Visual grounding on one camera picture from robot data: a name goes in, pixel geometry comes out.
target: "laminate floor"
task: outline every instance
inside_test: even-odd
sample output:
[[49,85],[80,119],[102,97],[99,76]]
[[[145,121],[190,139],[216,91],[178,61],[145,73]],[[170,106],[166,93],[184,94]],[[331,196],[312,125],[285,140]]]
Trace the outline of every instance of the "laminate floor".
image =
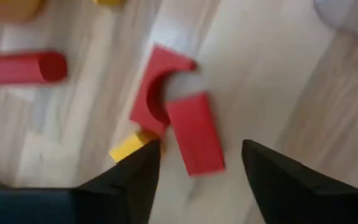
[[50,0],[0,26],[0,50],[55,48],[70,65],[60,85],[0,87],[0,182],[69,187],[113,166],[156,43],[201,65],[227,171],[189,178],[169,130],[150,223],[263,223],[243,139],[358,187],[358,36],[323,24],[312,0]]

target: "red cylinder block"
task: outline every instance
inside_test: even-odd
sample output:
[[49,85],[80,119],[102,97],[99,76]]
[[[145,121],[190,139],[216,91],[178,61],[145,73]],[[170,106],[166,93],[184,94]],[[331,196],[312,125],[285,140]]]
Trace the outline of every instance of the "red cylinder block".
[[0,55],[0,85],[43,84],[67,77],[65,57],[57,52]]

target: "red rectangular block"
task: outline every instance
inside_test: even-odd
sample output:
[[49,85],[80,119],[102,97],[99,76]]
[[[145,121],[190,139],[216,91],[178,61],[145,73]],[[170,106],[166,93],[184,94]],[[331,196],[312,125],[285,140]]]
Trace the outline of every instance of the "red rectangular block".
[[223,151],[207,93],[168,102],[167,111],[189,175],[224,170]]

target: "red block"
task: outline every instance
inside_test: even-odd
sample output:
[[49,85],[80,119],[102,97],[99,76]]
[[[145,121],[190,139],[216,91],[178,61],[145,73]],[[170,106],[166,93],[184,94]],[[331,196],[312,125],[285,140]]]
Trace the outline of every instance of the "red block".
[[193,59],[163,47],[154,47],[130,119],[140,124],[142,129],[152,131],[162,138],[170,124],[163,107],[162,85],[173,72],[195,69],[196,63]]
[[223,151],[207,93],[168,102],[167,110],[189,175],[224,170]]
[[66,76],[65,57],[56,52],[0,55],[0,84],[53,83]]

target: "wooden block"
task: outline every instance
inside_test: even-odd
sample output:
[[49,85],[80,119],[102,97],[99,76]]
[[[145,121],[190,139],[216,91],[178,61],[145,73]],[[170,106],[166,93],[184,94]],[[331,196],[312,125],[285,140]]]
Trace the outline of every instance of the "wooden block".
[[173,72],[190,72],[195,69],[196,63],[193,59],[163,47],[154,47],[130,119],[138,123],[142,129],[152,131],[162,138],[170,124],[162,103],[164,80]]
[[121,5],[125,0],[94,0],[96,4],[102,5],[102,6],[119,6]]
[[0,22],[26,22],[43,8],[45,0],[0,0]]
[[223,150],[207,93],[168,102],[167,111],[189,175],[224,170]]
[[129,138],[127,138],[120,146],[111,150],[110,156],[115,162],[119,162],[153,139],[158,139],[154,133],[151,133],[150,131],[138,131],[129,136]]
[[66,77],[66,59],[58,52],[0,54],[0,85],[55,83]]

